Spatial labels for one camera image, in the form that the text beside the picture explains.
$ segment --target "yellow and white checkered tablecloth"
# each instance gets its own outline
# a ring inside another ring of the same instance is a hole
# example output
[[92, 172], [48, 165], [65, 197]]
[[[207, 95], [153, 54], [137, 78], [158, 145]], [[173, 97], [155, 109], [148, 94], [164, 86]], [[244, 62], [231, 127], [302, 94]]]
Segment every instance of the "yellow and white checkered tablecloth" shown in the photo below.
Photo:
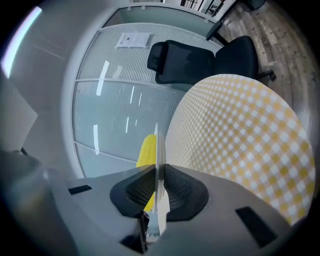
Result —
[[165, 148], [168, 164], [232, 180], [290, 224], [309, 210], [315, 165], [307, 134], [259, 81], [219, 74], [198, 82], [179, 103]]

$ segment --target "white metal frame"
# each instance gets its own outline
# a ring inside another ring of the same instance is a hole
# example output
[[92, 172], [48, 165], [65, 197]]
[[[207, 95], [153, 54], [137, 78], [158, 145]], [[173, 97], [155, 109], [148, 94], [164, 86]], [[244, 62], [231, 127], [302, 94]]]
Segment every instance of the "white metal frame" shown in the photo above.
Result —
[[[135, 23], [125, 23], [125, 24], [117, 24], [117, 25], [113, 25], [113, 26], [108, 26], [108, 27], [105, 27], [105, 25], [108, 23], [108, 21], [113, 17], [114, 14], [116, 14], [116, 12], [119, 10], [119, 9], [123, 9], [123, 8], [130, 8], [130, 7], [161, 7], [161, 8], [169, 8], [169, 9], [175, 9], [175, 10], [179, 10], [179, 11], [182, 11], [182, 12], [186, 12], [186, 13], [190, 13], [192, 15], [196, 15], [198, 17], [201, 17], [204, 19], [204, 22], [212, 22], [212, 23], [216, 23], [217, 20], [213, 17], [209, 17], [199, 11], [196, 11], [196, 10], [193, 10], [193, 9], [189, 9], [189, 8], [185, 8], [184, 6], [177, 6], [177, 5], [171, 5], [171, 4], [166, 4], [166, 3], [134, 3], [134, 4], [130, 4], [130, 5], [123, 5], [123, 6], [119, 6], [117, 8], [115, 8], [113, 11], [111, 11], [108, 15], [108, 17], [99, 25], [97, 26], [96, 30], [95, 30], [95, 33], [94, 35], [92, 36], [91, 40], [89, 41], [89, 43], [87, 44], [86, 48], [85, 48], [85, 51], [83, 52], [82, 56], [81, 56], [81, 61], [80, 63], [78, 64], [78, 67], [76, 69], [76, 73], [74, 74], [74, 80], [73, 80], [73, 87], [72, 87], [72, 95], [71, 95], [71, 108], [70, 108], [70, 127], [71, 127], [71, 135], [72, 135], [72, 143], [73, 143], [73, 149], [74, 149], [74, 153], [76, 155], [76, 158], [77, 158], [77, 161], [78, 161], [78, 165], [79, 165], [79, 168], [82, 170], [82, 173], [83, 173], [83, 176], [86, 177], [86, 173], [82, 167], [82, 164], [81, 164], [81, 161], [79, 159], [79, 154], [78, 154], [78, 150], [76, 148], [76, 145], [82, 145], [83, 147], [86, 147], [88, 149], [91, 149], [93, 151], [96, 151], [95, 149], [93, 148], [90, 148], [90, 147], [87, 147], [87, 146], [84, 146], [83, 144], [77, 142], [75, 140], [75, 129], [74, 129], [74, 103], [75, 103], [75, 92], [76, 92], [76, 88], [77, 88], [77, 82], [81, 82], [81, 81], [98, 81], [99, 78], [93, 78], [93, 79], [77, 79], [78, 78], [78, 75], [79, 75], [79, 72], [81, 70], [81, 66], [83, 64], [83, 61], [85, 59], [85, 56], [86, 54], [88, 53], [88, 50], [90, 49], [90, 46], [91, 44], [94, 42], [96, 36], [103, 30], [106, 30], [110, 27], [115, 27], [115, 26], [123, 26], [123, 25], [134, 25]], [[165, 27], [170, 27], [170, 28], [175, 28], [175, 29], [180, 29], [182, 31], [185, 31], [185, 32], [188, 32], [188, 33], [191, 33], [195, 36], [198, 36], [202, 39], [205, 39], [204, 36], [201, 36], [199, 34], [196, 34], [194, 32], [191, 32], [191, 31], [188, 31], [186, 29], [183, 29], [183, 28], [179, 28], [179, 27], [175, 27], [175, 26], [170, 26], [170, 25], [164, 25], [164, 24], [155, 24], [155, 23], [143, 23], [143, 22], [139, 22], [138, 24], [148, 24], [148, 25], [158, 25], [158, 26], [165, 26]], [[208, 41], [209, 43], [211, 44], [214, 44], [216, 46], [218, 46], [219, 48], [221, 48], [220, 45], [218, 45], [217, 43], [213, 42], [213, 41]], [[163, 90], [171, 90], [171, 91], [179, 91], [179, 90], [176, 90], [176, 89], [173, 89], [173, 88], [165, 88], [164, 86], [160, 86], [160, 85], [156, 85], [154, 83], [145, 83], [145, 82], [135, 82], [135, 81], [129, 81], [129, 80], [119, 80], [119, 79], [104, 79], [104, 81], [117, 81], [117, 82], [125, 82], [125, 83], [135, 83], [135, 84], [142, 84], [142, 85], [147, 85], [147, 86], [151, 86], [151, 87], [156, 87], [156, 88], [161, 88]], [[104, 152], [101, 152], [101, 154], [103, 155], [108, 155], [110, 157], [115, 157], [115, 158], [119, 158], [119, 159], [122, 159], [122, 160], [128, 160], [128, 161], [132, 161], [132, 160], [129, 160], [129, 159], [124, 159], [124, 158], [121, 158], [121, 157], [117, 157], [117, 156], [114, 156], [114, 155], [110, 155], [110, 154], [107, 154], [107, 153], [104, 153]]]

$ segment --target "office chair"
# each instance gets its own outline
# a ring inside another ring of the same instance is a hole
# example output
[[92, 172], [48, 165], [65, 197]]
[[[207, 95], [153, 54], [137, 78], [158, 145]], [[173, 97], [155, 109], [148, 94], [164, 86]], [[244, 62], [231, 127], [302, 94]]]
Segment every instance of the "office chair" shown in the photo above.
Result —
[[227, 42], [218, 30], [218, 21], [206, 36], [209, 41], [215, 37], [224, 46], [214, 53], [210, 50], [187, 45], [173, 40], [155, 43], [150, 50], [147, 67], [156, 72], [158, 84], [195, 85], [204, 78], [218, 74], [235, 74], [252, 79], [277, 77], [273, 70], [259, 73], [259, 61], [255, 45], [247, 36]]

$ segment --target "chair armrest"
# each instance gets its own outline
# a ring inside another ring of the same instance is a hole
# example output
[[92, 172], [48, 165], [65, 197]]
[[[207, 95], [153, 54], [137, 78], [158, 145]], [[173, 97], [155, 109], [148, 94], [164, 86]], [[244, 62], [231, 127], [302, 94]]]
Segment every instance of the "chair armrest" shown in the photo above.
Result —
[[222, 27], [222, 22], [221, 20], [218, 20], [210, 29], [210, 31], [208, 32], [208, 34], [206, 34], [205, 39], [207, 41], [209, 41], [217, 32], [218, 30]]

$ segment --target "glass panel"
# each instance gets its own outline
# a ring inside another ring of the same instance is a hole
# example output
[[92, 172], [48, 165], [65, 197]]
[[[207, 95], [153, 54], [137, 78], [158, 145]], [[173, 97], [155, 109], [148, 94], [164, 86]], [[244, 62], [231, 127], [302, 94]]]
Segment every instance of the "glass panel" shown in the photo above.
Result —
[[205, 21], [204, 18], [183, 10], [157, 6], [146, 6], [145, 9], [142, 9], [141, 6], [137, 6], [131, 7], [130, 10], [127, 8], [119, 9], [107, 22], [106, 27], [125, 23], [169, 25], [197, 33], [203, 37], [214, 25], [211, 21]]
[[75, 140], [101, 152], [137, 161], [155, 126], [166, 136], [185, 92], [138, 83], [78, 82], [74, 103]]
[[136, 163], [112, 157], [76, 144], [79, 160], [87, 178], [123, 172], [136, 167]]

